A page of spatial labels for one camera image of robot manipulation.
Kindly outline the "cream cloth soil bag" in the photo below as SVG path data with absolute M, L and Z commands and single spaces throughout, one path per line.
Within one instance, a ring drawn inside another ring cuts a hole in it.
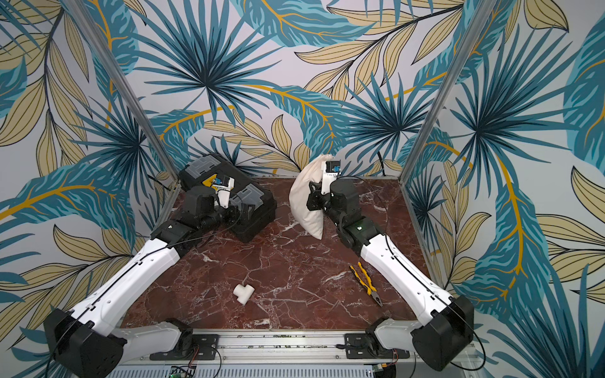
M 315 239 L 323 237 L 324 215 L 321 210 L 309 210 L 307 201 L 311 194 L 309 184 L 321 183 L 323 178 L 322 164 L 334 158 L 332 154 L 322 154 L 310 162 L 299 173 L 291 186 L 289 203 L 294 219 Z

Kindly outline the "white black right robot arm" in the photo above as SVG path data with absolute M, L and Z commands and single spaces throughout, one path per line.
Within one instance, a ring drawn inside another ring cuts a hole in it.
M 337 227 L 346 247 L 378 271 L 414 312 L 412 323 L 384 318 L 368 329 L 377 347 L 416 353 L 426 365 L 444 370 L 474 338 L 474 305 L 453 297 L 433 283 L 391 241 L 386 231 L 362 215 L 359 193 L 345 179 L 332 182 L 328 192 L 309 183 L 307 207 L 320 210 Z

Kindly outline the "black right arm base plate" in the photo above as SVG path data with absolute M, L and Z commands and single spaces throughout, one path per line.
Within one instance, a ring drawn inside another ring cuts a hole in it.
M 345 351 L 347 359 L 396 360 L 411 357 L 409 351 L 385 349 L 373 335 L 367 333 L 346 333 L 344 342 L 337 344 L 337 349 Z

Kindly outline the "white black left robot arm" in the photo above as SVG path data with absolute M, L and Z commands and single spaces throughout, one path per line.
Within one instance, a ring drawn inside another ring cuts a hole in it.
M 192 329 L 163 321 L 137 329 L 118 322 L 129 307 L 165 271 L 220 228 L 247 227 L 262 207 L 261 196 L 247 186 L 239 192 L 204 185 L 185 194 L 176 215 L 159 225 L 135 257 L 102 287 L 71 310 L 53 310 L 43 323 L 51 361 L 78 377 L 106 377 L 121 362 L 151 354 L 195 352 Z

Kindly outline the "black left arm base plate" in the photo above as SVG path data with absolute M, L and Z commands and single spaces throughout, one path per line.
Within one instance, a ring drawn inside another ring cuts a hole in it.
M 150 355 L 151 361 L 214 361 L 217 357 L 218 334 L 182 336 L 175 348 Z

